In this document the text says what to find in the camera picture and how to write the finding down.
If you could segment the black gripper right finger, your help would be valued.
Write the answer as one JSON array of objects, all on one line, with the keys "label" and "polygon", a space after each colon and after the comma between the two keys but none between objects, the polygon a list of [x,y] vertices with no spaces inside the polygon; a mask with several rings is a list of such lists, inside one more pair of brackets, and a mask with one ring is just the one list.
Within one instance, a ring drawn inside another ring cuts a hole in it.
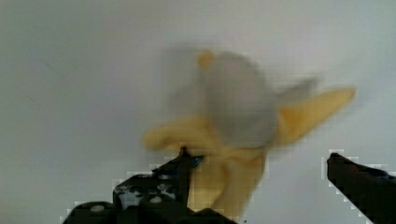
[{"label": "black gripper right finger", "polygon": [[396,182],[389,173],[332,153],[327,178],[374,224],[396,223]]}]

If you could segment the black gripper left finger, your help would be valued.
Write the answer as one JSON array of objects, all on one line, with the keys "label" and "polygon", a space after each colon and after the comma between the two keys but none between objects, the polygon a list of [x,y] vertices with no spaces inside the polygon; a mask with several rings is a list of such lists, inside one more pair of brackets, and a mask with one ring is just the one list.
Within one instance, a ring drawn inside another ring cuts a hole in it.
[{"label": "black gripper left finger", "polygon": [[236,224],[210,208],[195,212],[188,207],[191,171],[202,160],[183,147],[151,173],[118,184],[111,203],[82,203],[63,224]]}]

